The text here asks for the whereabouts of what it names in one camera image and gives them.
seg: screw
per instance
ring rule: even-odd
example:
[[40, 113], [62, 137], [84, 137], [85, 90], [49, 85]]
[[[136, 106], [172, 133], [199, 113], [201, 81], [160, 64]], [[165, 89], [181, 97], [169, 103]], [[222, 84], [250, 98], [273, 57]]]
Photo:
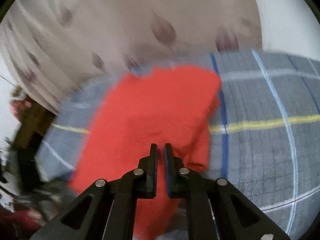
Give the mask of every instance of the screw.
[[103, 187], [106, 184], [106, 181], [104, 179], [98, 179], [96, 181], [96, 186], [97, 187]]
[[181, 168], [181, 169], [179, 170], [179, 172], [180, 172], [180, 174], [186, 175], [186, 174], [188, 174], [190, 171], [189, 171], [188, 168]]
[[142, 175], [143, 174], [143, 169], [135, 169], [134, 171], [133, 171], [133, 173], [135, 174], [135, 175]]
[[226, 179], [218, 179], [217, 180], [217, 183], [220, 185], [220, 186], [225, 186], [227, 185], [227, 180]]

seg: beige curtain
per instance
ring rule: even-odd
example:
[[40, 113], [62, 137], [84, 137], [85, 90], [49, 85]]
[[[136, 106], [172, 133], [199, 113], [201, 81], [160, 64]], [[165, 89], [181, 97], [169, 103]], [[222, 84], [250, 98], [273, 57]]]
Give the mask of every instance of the beige curtain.
[[255, 0], [16, 0], [0, 37], [10, 73], [54, 113], [98, 75], [217, 47], [261, 48]]

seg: plaid tablecloth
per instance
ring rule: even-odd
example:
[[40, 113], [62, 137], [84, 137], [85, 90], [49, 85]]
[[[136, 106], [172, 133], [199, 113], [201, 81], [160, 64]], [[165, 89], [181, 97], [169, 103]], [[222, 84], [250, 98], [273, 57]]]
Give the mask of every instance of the plaid tablecloth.
[[[210, 168], [205, 176], [227, 178], [292, 240], [298, 239], [320, 210], [320, 62], [245, 50], [156, 65], [175, 63], [208, 68], [223, 82], [220, 108], [209, 123]], [[117, 80], [92, 80], [62, 102], [37, 153], [44, 180], [76, 168], [90, 119]], [[183, 208], [159, 238], [187, 239]]]

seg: white wall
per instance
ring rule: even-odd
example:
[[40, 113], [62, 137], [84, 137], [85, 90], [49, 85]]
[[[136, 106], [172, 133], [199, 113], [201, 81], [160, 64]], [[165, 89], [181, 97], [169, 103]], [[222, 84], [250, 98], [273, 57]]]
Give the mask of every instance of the white wall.
[[[14, 79], [9, 74], [3, 59], [0, 57], [0, 75], [8, 79], [11, 83], [16, 84]], [[10, 91], [13, 86], [0, 77], [0, 148], [7, 147], [7, 143], [3, 140], [4, 137], [13, 139], [15, 130], [20, 123], [13, 117], [10, 110]]]
[[256, 0], [265, 51], [320, 60], [320, 25], [304, 0]]

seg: red towel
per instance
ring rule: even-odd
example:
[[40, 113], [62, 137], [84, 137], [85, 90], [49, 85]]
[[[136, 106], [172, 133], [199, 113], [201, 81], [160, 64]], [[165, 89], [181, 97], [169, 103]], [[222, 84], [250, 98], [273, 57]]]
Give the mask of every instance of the red towel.
[[[148, 156], [150, 144], [160, 150], [171, 143], [174, 155], [195, 171], [208, 167], [208, 118], [219, 105], [220, 78], [209, 70], [180, 65], [154, 68], [152, 74], [125, 76], [104, 98], [70, 186], [84, 191], [95, 180], [119, 179]], [[158, 160], [157, 195], [138, 200], [134, 236], [162, 235], [178, 200], [166, 194], [163, 156]]]

